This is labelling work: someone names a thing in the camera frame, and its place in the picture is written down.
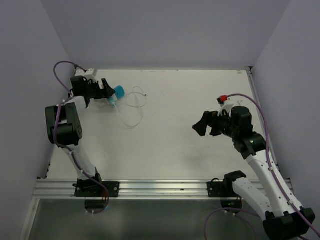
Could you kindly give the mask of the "teal usb charger plug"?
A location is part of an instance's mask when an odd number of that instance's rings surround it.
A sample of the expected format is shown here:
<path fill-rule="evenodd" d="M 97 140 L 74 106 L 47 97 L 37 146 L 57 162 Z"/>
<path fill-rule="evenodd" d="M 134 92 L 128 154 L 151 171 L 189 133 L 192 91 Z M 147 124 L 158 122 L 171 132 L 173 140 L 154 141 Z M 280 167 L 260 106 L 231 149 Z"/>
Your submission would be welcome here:
<path fill-rule="evenodd" d="M 118 100 L 117 98 L 110 97 L 110 98 L 107 99 L 107 102 L 108 102 L 108 104 L 109 104 L 110 106 L 115 107 L 117 100 Z"/>

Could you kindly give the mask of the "white cube power socket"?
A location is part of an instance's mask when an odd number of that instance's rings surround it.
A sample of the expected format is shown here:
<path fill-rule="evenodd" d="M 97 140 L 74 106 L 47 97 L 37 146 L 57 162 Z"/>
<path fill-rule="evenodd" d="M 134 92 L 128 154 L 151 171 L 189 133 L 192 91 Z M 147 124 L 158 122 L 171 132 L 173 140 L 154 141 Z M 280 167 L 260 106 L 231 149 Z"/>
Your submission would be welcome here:
<path fill-rule="evenodd" d="M 113 106 L 114 105 L 107 98 L 95 99 L 94 102 L 95 102 L 95 105 L 97 108 L 103 108 L 105 106 Z"/>

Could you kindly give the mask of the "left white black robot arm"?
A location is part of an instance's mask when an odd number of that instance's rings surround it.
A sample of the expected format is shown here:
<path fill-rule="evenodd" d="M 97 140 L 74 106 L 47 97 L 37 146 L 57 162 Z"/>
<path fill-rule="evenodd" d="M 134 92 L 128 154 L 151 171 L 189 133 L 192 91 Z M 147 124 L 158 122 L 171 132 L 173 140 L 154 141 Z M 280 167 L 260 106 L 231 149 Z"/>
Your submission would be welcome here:
<path fill-rule="evenodd" d="M 104 184 L 97 168 L 90 161 L 82 144 L 83 128 L 79 113 L 87 109 L 91 100 L 108 100 L 116 94 L 105 78 L 100 81 L 84 76 L 71 78 L 72 89 L 68 98 L 58 105 L 45 108 L 46 129 L 49 141 L 61 148 L 77 172 L 77 183 L 92 196 L 103 193 Z"/>

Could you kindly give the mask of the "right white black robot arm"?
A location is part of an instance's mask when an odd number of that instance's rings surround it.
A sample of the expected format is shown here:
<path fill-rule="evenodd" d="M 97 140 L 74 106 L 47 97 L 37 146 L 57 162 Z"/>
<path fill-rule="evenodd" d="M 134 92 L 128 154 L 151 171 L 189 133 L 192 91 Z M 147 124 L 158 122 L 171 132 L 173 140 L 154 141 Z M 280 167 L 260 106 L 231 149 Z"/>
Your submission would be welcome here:
<path fill-rule="evenodd" d="M 228 173 L 223 179 L 223 192 L 246 200 L 263 223 L 271 240 L 289 240 L 305 235 L 316 216 L 294 196 L 267 151 L 265 138 L 253 130 L 252 114 L 247 107 L 205 111 L 193 129 L 205 136 L 211 128 L 213 137 L 225 135 L 232 139 L 234 148 L 257 175 L 264 193 L 258 190 L 241 171 Z"/>

